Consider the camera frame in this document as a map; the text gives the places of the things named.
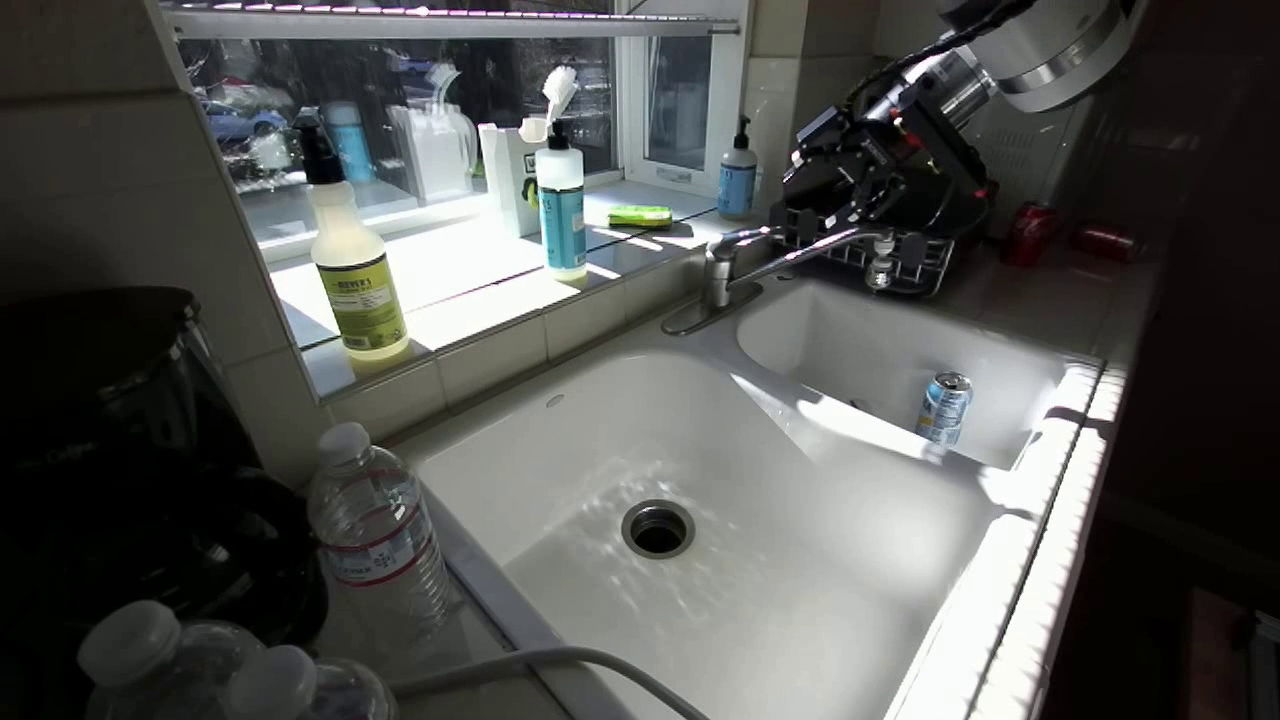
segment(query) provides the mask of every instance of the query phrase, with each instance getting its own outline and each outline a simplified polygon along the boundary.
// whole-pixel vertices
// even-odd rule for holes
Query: double sink
[[[964,373],[944,456],[918,394]],[[611,336],[409,441],[412,472],[564,642],[706,716],[861,720],[918,650],[1051,416],[1054,353],[766,278],[691,336]],[[599,676],[633,716],[668,716]]]

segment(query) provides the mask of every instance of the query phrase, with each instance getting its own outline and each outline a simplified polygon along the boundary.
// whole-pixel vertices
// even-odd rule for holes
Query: black appliance
[[[317,638],[303,499],[258,472],[192,291],[8,303],[0,356],[0,716],[84,716],[74,644],[136,598]]]

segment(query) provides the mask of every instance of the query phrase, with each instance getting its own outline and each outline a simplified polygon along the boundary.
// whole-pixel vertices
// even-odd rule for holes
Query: cord
[[[904,70],[929,60],[929,58],[939,58],[939,54],[950,54],[961,44],[971,44],[981,32],[992,32],[1006,22],[1006,8],[1016,8],[1019,0],[1000,0],[987,17],[971,22],[969,30],[888,66],[888,70],[876,70],[871,76],[863,76],[848,98],[845,98],[845,113],[853,113],[853,104],[871,87],[881,86],[882,76],[899,76]]]
[[[452,684],[478,684],[478,680],[495,680],[495,676],[510,676],[534,663],[599,663],[611,668],[619,676],[628,676],[633,684],[647,688],[657,699],[663,699],[676,716],[683,720],[706,720],[701,710],[691,710],[683,698],[676,698],[668,684],[653,680],[647,671],[641,671],[635,663],[594,651],[594,650],[530,650],[530,651],[509,651],[509,656],[493,656],[468,668],[452,668],[439,676],[422,676],[422,680],[409,680],[396,684],[396,698],[430,698],[442,691]]]

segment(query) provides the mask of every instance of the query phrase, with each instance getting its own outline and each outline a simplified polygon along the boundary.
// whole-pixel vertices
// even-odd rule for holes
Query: windowsill
[[[673,208],[676,224],[668,234],[611,234],[609,208],[614,205],[661,205]],[[311,263],[275,268],[270,285],[282,303],[287,328],[303,353],[308,382],[325,404],[339,402],[348,407],[360,404],[363,388],[384,384],[396,373],[409,373],[439,353],[452,353],[468,339],[478,339],[495,328],[516,328],[519,320],[538,320],[551,308],[573,308],[588,296],[609,296],[611,288],[643,285],[643,301],[614,301],[592,308],[592,328],[611,328],[628,320],[635,303],[661,303],[683,291],[678,268],[691,250],[732,228],[716,213],[706,213],[704,196],[641,187],[641,184],[609,184],[588,187],[588,281],[559,285],[538,268],[538,246],[519,240],[510,234],[493,228],[489,217],[456,219],[442,228],[412,234],[387,240],[402,320],[409,320],[409,356],[379,373],[355,378]],[[544,336],[538,356],[551,362],[564,353],[564,320]]]

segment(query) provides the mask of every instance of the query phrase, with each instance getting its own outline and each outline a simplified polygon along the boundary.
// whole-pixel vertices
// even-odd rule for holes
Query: countertop
[[[971,572],[957,581],[890,716],[1034,716],[1082,561],[1079,549],[1107,467],[1127,373],[1157,301],[1157,273],[1157,258],[1107,263],[1051,246],[1034,268],[1013,268],[994,252],[975,250],[944,296],[918,303],[918,311],[957,317],[1059,353],[1071,362],[1075,402],[1051,414],[1016,472],[992,472],[987,492],[1019,513],[987,532]],[[493,561],[468,546],[464,528],[448,513],[439,518],[452,567],[477,598],[456,630],[439,638],[434,659],[422,671],[505,650],[555,644]],[[588,671],[547,671],[538,680],[516,676],[402,699],[402,716],[614,716],[614,703],[599,698]]]

